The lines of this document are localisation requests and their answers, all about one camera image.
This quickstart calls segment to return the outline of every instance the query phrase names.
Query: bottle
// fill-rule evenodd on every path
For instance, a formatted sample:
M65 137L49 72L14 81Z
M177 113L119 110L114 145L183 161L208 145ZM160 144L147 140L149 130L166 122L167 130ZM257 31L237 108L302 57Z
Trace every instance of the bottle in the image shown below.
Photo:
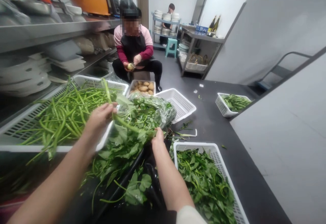
M216 19L216 15L213 19L213 22L210 24L209 28L208 28L208 32L212 32L213 28L214 28L214 23L215 23L215 19Z
M221 15L218 17L218 19L217 19L217 21L216 21L216 23L215 23L215 25L214 25L214 28L213 28L213 31L212 31L212 32L214 32L214 33L216 33L216 31L217 31L218 23L220 22L220 18L221 18Z

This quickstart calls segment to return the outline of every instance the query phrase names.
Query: person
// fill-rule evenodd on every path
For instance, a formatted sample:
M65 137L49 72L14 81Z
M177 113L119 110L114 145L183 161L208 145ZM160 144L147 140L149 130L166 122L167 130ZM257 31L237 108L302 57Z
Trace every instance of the person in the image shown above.
M132 0L120 1L121 25L114 30L114 41L120 60L113 61L115 74L129 82L128 72L149 71L155 75L156 91L162 91L160 81L162 63L154 60L153 41L149 30L139 24L141 11ZM128 64L133 63L135 69L129 70Z
M116 103L106 103L91 113L81 137L73 148L7 224L54 224L60 221L95 155L99 136L110 122L112 113L116 113L115 107ZM162 130L156 130L156 137L152 139L151 144L167 210L177 212L177 224L204 224L204 219L195 209L185 181L165 147Z
M169 5L169 10L168 10L167 13L172 14L172 13L174 12L175 9L176 9L176 7L174 6L173 3L171 3L171 4ZM169 24L169 23L162 23L162 27L171 30L171 29L172 29L172 24ZM164 47L166 47L167 39L168 39L168 37L160 36L160 44L163 45Z

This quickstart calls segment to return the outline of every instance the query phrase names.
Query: blue stool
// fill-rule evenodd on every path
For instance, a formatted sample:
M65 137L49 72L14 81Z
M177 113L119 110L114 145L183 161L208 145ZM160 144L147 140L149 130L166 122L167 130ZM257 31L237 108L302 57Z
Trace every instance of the blue stool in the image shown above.
M174 44L174 49L171 50L170 46ZM177 47L178 47L178 41L177 39L172 39L169 38L166 44L166 50L165 50L165 57L167 57L167 55L169 53L173 53L174 54L174 58L177 58Z

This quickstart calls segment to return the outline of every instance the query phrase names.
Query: blue container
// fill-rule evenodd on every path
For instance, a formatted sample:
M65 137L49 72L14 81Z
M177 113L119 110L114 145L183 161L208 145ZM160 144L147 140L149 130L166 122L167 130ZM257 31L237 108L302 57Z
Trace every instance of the blue container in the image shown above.
M207 28L207 27L203 27L203 26L199 26L199 25L197 25L197 26L196 26L196 31L207 33L208 28Z

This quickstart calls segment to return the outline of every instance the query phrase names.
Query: stool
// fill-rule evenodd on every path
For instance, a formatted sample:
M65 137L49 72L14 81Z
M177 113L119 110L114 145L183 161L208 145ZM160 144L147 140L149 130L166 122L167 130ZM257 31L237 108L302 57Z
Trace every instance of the stool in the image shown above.
M170 50L170 46L174 44L174 49ZM169 38L166 44L166 50L165 50L165 57L167 57L167 55L169 53L173 53L174 54L174 58L177 58L177 47L178 47L178 41L177 39L172 39Z

